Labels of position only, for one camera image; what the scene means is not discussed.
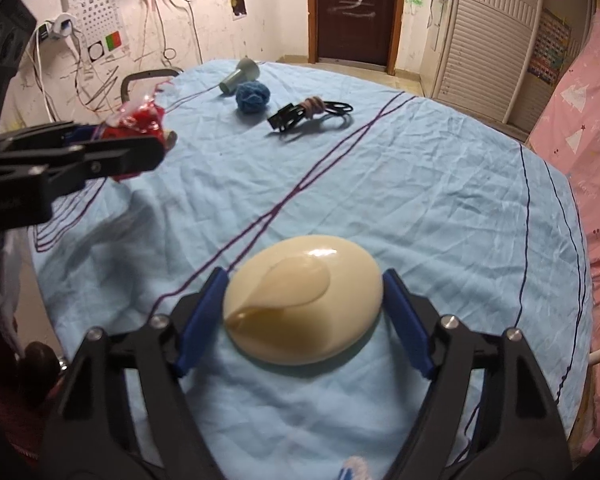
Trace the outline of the pink tree pattern curtain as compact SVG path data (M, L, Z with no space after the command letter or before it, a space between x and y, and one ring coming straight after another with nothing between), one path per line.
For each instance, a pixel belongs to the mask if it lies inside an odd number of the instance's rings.
M600 440L600 10L588 41L566 70L530 134L529 144L569 180L588 246L593 285L593 328L585 401L571 448L582 458Z

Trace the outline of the cream oval plastic lid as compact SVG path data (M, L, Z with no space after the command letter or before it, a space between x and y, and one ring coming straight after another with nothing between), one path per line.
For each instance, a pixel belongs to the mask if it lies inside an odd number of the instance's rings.
M354 346L378 318L381 300L380 267L363 247L297 236L239 267L224 295L223 325L253 359L303 366Z

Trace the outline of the red snack wrapper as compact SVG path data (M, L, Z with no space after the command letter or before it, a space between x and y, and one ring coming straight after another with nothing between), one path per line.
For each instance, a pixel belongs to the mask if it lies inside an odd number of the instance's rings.
M178 135L163 127L166 109L156 101L162 82L131 96L130 85L133 81L154 79L148 72L133 74L125 77L121 84L121 105L114 114L110 115L96 130L97 140L119 140L135 138L136 136L154 136L159 139L164 151L170 152L178 142Z

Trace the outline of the eye test wall chart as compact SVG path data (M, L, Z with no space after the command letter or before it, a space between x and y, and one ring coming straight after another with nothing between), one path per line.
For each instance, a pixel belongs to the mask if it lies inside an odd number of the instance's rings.
M129 49L117 0L67 0L76 18L83 57L91 63Z

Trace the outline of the colourful wall poster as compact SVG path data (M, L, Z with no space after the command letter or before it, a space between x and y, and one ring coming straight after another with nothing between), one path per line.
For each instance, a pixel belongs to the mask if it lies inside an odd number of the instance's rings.
M568 51L570 26L550 10L540 16L528 72L550 86L557 84Z

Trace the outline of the grey metal bed rail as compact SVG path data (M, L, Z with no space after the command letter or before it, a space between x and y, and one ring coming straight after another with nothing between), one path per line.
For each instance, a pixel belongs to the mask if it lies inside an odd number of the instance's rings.
M124 104L130 100L130 84L135 81L151 80L166 77L176 77L183 73L183 70L179 67L163 67L155 68L154 70L142 70L125 76L120 84L120 99L121 103Z

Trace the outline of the grey plastic funnel cup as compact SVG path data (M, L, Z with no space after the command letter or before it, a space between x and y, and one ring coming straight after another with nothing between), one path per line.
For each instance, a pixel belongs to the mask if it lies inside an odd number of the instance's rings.
M241 58L235 69L219 83L219 88L224 96L230 96L240 84L255 81L259 77L259 65L251 58Z

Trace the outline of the blue knitted ball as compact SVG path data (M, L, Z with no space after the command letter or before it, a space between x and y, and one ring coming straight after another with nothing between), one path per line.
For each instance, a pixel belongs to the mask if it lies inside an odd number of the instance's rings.
M235 91L237 109L246 115L263 113L271 99L271 90L262 82L246 81Z

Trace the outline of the dark brown wooden door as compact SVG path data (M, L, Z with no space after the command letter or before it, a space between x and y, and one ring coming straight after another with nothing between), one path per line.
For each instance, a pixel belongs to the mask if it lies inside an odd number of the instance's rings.
M340 61L396 72L404 0L308 0L311 63Z

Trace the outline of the white louvered wardrobe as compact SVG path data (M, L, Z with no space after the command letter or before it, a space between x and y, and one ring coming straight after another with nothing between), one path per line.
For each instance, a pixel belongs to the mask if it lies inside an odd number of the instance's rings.
M528 72L544 9L571 28L558 84L588 39L595 0L430 0L425 96L526 138L557 86Z

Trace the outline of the white power strip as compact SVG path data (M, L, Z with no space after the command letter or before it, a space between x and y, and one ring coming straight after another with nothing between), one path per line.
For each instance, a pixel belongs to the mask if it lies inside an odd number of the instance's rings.
M44 20L38 25L36 38L59 40L72 36L78 29L78 19L70 13L61 13L53 20Z

